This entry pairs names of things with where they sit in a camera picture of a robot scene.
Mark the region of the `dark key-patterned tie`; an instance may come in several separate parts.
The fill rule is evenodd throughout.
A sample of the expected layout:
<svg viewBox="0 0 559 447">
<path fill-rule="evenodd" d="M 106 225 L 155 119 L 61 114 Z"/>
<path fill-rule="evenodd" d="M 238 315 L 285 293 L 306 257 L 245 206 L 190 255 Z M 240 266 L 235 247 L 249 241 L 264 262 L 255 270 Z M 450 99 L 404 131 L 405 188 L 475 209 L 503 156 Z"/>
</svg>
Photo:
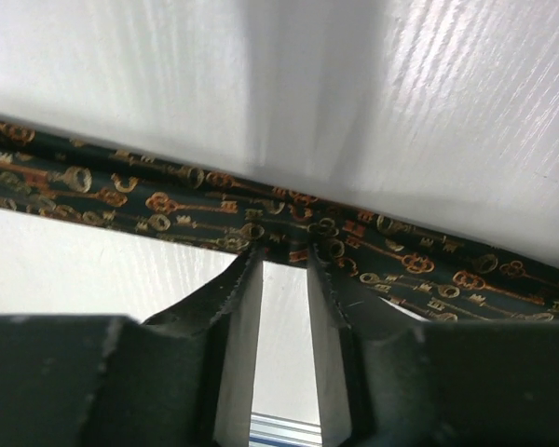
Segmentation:
<svg viewBox="0 0 559 447">
<path fill-rule="evenodd" d="M 559 320 L 559 269 L 232 175 L 0 121 L 0 208 L 303 267 L 317 242 L 348 284 L 432 320 Z"/>
</svg>

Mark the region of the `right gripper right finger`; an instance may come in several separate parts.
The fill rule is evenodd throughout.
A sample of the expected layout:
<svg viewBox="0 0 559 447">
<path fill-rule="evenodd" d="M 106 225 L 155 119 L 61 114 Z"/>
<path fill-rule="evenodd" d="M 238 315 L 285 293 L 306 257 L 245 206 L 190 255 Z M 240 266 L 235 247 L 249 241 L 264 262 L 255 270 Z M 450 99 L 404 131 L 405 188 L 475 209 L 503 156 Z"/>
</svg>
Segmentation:
<svg viewBox="0 0 559 447">
<path fill-rule="evenodd" d="M 325 446 L 559 446 L 559 323 L 429 322 L 308 248 Z"/>
</svg>

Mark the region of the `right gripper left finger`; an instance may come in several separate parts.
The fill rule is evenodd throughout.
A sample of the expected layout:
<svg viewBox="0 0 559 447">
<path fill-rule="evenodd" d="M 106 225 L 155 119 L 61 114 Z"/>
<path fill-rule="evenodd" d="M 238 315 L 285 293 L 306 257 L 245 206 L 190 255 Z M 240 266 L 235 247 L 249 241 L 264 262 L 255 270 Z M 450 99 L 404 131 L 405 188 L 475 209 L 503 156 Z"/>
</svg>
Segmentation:
<svg viewBox="0 0 559 447">
<path fill-rule="evenodd" d="M 264 252 L 143 322 L 0 315 L 0 446 L 245 446 Z"/>
</svg>

